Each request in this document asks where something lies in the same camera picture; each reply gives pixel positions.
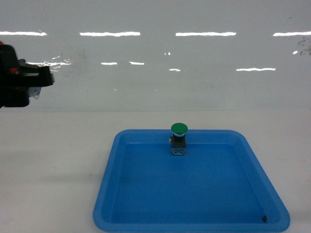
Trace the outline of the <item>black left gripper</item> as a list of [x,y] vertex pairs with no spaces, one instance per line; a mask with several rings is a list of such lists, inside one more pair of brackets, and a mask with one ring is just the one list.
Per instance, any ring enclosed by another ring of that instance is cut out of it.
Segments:
[[0,107],[26,107],[29,105],[28,88],[54,84],[49,66],[40,67],[17,60],[11,45],[0,45]]

